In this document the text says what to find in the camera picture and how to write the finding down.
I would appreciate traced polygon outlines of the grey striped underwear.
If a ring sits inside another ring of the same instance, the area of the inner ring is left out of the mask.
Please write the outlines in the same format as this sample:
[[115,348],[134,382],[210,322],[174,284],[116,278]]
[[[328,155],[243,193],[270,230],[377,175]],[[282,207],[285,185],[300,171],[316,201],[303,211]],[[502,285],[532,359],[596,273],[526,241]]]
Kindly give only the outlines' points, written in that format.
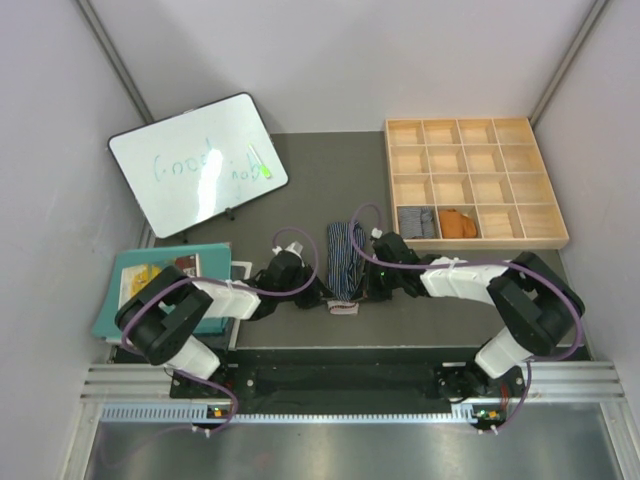
[[436,237],[433,211],[429,207],[399,207],[398,222],[400,235],[404,239],[434,239]]

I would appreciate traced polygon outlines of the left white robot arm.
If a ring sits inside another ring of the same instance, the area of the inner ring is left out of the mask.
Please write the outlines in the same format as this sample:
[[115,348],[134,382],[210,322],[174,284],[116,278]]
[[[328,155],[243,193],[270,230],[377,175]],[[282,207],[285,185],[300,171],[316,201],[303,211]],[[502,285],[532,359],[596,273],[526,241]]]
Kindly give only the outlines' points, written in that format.
[[267,268],[246,280],[205,282],[175,265],[157,271],[143,288],[120,306],[116,327],[151,365],[169,367],[192,376],[205,396],[226,387],[227,374],[214,351],[195,337],[205,318],[230,317],[257,321],[275,312],[281,302],[300,309],[314,308],[332,296],[306,264],[295,243],[274,250]]

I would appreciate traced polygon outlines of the dark blue striped underwear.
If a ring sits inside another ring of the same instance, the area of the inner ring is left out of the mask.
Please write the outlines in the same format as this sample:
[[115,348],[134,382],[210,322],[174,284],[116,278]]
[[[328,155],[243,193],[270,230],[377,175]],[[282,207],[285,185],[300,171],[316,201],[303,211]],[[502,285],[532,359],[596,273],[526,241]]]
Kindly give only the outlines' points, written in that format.
[[332,315],[354,316],[359,312],[356,295],[362,280],[364,259],[351,243],[363,249],[366,243],[364,230],[356,223],[333,222],[327,226],[327,288],[332,293],[328,309]]

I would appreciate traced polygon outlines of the orange underwear white waistband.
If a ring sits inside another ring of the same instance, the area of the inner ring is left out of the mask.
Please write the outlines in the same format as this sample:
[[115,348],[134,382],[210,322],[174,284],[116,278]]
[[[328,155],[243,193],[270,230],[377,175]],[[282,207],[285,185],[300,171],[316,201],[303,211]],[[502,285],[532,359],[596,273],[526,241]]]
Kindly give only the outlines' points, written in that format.
[[475,221],[458,210],[438,211],[441,235],[444,239],[469,239],[478,236]]

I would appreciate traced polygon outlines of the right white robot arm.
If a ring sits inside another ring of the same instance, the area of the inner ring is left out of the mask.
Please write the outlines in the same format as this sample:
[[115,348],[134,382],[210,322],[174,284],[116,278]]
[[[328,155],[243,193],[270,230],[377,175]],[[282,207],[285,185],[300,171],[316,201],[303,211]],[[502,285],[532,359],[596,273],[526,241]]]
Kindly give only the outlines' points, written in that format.
[[581,319],[581,298],[536,254],[511,261],[467,262],[439,255],[420,257],[397,233],[372,231],[374,255],[366,259],[371,299],[389,299],[401,288],[413,298],[456,298],[496,308],[504,328],[475,354],[469,388],[487,396],[517,363],[549,356]]

